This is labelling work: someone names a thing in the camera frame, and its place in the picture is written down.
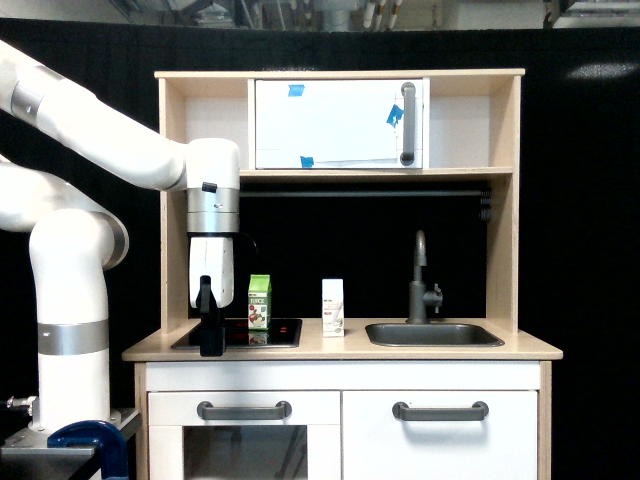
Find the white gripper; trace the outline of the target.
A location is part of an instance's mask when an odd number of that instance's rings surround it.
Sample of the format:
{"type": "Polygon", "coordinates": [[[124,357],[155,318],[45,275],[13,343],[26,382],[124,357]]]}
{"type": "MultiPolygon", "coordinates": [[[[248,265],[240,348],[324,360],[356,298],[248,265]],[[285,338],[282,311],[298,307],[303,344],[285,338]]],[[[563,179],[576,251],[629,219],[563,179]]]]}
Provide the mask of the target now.
{"type": "Polygon", "coordinates": [[[233,239],[193,235],[189,251],[189,301],[200,315],[200,355],[220,357],[225,352],[225,328],[219,308],[234,298],[233,239]]]}

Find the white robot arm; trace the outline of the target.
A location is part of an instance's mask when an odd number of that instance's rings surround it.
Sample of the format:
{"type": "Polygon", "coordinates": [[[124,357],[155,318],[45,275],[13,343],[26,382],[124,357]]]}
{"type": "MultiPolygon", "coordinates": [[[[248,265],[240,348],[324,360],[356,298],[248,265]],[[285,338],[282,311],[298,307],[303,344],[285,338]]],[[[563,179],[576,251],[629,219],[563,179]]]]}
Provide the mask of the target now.
{"type": "MultiPolygon", "coordinates": [[[[1,47],[1,107],[132,185],[187,195],[189,301],[225,350],[223,318],[234,296],[239,149],[229,140],[169,140],[16,48],[1,47]]],[[[46,432],[108,420],[108,295],[104,273],[126,256],[122,222],[68,182],[1,163],[1,226],[29,236],[36,295],[38,409],[46,432]]]]}

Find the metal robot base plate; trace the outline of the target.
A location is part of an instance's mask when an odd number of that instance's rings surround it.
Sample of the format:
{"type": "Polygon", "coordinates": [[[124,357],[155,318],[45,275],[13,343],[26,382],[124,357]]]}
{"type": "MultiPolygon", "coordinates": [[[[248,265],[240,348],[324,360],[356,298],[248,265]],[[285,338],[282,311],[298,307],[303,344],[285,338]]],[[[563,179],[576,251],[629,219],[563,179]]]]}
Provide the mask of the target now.
{"type": "Polygon", "coordinates": [[[128,442],[141,428],[136,409],[48,432],[28,427],[1,443],[3,479],[127,479],[128,442]]]}

